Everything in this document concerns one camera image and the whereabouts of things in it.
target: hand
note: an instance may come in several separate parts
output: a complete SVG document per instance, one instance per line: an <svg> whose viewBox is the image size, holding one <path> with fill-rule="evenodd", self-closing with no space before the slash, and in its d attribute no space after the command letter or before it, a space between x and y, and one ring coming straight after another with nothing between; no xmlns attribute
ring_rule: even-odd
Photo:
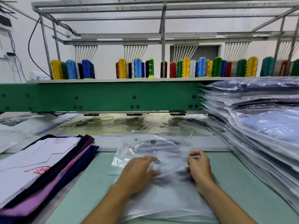
<svg viewBox="0 0 299 224"><path fill-rule="evenodd" d="M189 155L187 157L189 167L186 168L186 172L196 182L197 191L203 193L211 183L214 183L211 177L210 160L203 151L193 151Z"/></svg>
<svg viewBox="0 0 299 224"><path fill-rule="evenodd" d="M140 192L158 174L156 170L147 173L152 161L157 161L157 158L153 156L133 158L123 169L116 185L126 190L129 196Z"/></svg>

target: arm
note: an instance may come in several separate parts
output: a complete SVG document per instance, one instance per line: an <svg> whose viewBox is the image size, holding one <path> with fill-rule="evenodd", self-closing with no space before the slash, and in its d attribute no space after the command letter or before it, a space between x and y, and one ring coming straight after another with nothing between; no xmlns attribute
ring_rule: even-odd
<svg viewBox="0 0 299 224"><path fill-rule="evenodd" d="M157 171L147 173L156 157L134 158L123 169L117 182L81 224L115 224L130 197L147 186Z"/></svg>
<svg viewBox="0 0 299 224"><path fill-rule="evenodd" d="M196 182L200 192L210 204L211 208L222 224L257 224L234 200L219 188L211 178L209 158L203 151L195 151L187 158L189 177Z"/></svg>

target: green table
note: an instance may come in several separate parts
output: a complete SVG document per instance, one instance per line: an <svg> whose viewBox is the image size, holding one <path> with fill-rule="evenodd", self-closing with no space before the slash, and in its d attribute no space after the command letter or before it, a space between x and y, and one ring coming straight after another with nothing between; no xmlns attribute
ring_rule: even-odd
<svg viewBox="0 0 299 224"><path fill-rule="evenodd" d="M100 153L88 166L46 224L80 224L103 198L113 177L107 176L115 153ZM259 224L298 224L299 215L257 179L231 152L207 152L216 183ZM127 224L179 223L137 218Z"/></svg>

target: red logo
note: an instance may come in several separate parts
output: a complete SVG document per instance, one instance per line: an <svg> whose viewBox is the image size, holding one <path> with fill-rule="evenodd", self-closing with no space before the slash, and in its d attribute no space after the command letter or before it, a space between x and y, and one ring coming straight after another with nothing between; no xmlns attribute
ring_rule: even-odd
<svg viewBox="0 0 299 224"><path fill-rule="evenodd" d="M24 172L28 172L28 171L32 171L32 170L36 170L35 172L33 172L34 174L43 174L45 173L51 166L42 166L42 167L36 167L36 168L32 168L30 170L26 170Z"/></svg>

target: metal rack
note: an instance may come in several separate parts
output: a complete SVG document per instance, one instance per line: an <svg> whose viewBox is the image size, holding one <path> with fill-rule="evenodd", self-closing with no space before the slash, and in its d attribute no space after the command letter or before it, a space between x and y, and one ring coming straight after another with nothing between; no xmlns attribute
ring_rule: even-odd
<svg viewBox="0 0 299 224"><path fill-rule="evenodd" d="M229 15L177 15L166 16L166 11L176 10L206 10L206 9L268 9L268 8L290 8L281 14L229 14ZM163 69L165 68L165 44L201 44L215 42L250 42L277 40L275 59L282 41L292 41L289 54L288 69L297 39L299 18L295 31L285 32L283 26L286 17L297 17L294 14L299 10L298 0L63 0L51 2L33 2L33 11L41 18L43 38L47 56L49 71L52 77L50 57L47 47L47 39L44 33L43 17L51 20L54 27L54 36L58 59L60 59L58 42L64 45L151 45L161 44ZM98 12L139 12L139 11L161 11L159 16L139 17L64 17L54 19L51 14L69 13L98 13ZM200 19L200 18L246 18L246 17L273 17L271 20L257 26L250 32L227 32L227 33L165 33L166 19ZM282 18L279 31L258 32L259 29ZM70 28L63 21L106 21L106 20L149 20L161 19L159 33L145 34L83 34ZM55 22L59 26L72 32L77 39L62 40L57 37ZM103 38L122 38L122 41L101 41Z"/></svg>

